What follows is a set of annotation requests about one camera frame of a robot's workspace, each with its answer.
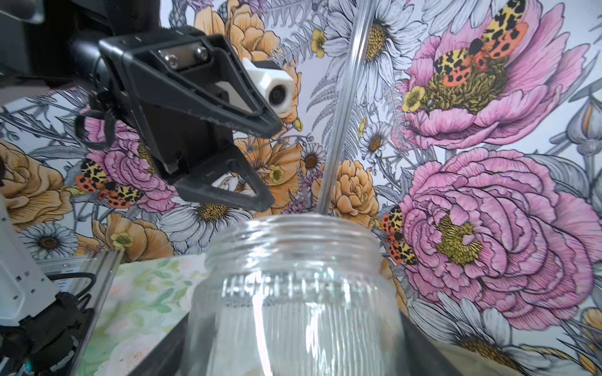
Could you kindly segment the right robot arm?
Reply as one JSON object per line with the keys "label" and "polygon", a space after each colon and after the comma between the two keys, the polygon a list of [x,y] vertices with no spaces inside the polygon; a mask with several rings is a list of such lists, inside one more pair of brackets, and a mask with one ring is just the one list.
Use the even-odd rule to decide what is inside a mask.
{"label": "right robot arm", "polygon": [[[135,375],[455,375],[398,310],[363,227],[304,214],[244,222],[211,242],[191,308]],[[1,213],[1,354],[23,371],[70,363],[87,297],[61,291]]]}

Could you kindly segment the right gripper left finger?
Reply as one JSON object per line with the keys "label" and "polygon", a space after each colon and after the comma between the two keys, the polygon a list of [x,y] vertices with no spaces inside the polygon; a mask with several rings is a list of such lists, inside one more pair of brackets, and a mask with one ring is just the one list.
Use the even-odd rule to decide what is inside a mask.
{"label": "right gripper left finger", "polygon": [[188,314],[129,373],[129,376],[180,375]]}

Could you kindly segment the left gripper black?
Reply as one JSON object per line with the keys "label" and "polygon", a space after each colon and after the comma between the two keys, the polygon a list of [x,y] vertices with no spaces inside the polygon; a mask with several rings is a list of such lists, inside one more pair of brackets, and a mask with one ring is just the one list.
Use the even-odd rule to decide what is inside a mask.
{"label": "left gripper black", "polygon": [[89,149],[113,147],[124,122],[182,200],[256,212],[274,204],[243,153],[221,150],[221,125],[263,138],[282,127],[224,36],[191,27],[80,31],[70,58],[90,95],[90,110],[75,120],[75,137]]}

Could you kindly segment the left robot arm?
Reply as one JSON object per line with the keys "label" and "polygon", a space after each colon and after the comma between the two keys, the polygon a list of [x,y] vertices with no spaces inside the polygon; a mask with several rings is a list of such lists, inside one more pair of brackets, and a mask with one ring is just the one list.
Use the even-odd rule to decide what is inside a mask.
{"label": "left robot arm", "polygon": [[234,132],[276,135],[294,82],[277,64],[238,57],[222,34],[163,28],[157,1],[4,1],[1,84],[55,89],[75,83],[103,137],[74,136],[93,150],[117,142],[116,125],[138,134],[158,175],[185,201],[265,211],[268,186]]}

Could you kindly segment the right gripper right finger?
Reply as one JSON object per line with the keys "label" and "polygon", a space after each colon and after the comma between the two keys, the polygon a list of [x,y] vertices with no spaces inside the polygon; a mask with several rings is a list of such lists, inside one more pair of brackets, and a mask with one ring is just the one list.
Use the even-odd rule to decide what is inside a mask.
{"label": "right gripper right finger", "polygon": [[410,319],[400,313],[403,334],[398,354],[398,374],[413,376],[461,376]]}

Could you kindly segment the beige lid jar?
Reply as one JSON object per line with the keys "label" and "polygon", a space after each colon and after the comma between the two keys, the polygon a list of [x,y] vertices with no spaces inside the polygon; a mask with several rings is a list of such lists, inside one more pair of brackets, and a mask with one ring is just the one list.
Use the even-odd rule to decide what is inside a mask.
{"label": "beige lid jar", "polygon": [[183,375],[406,375],[401,313],[376,236],[316,214],[216,235],[191,300]]}

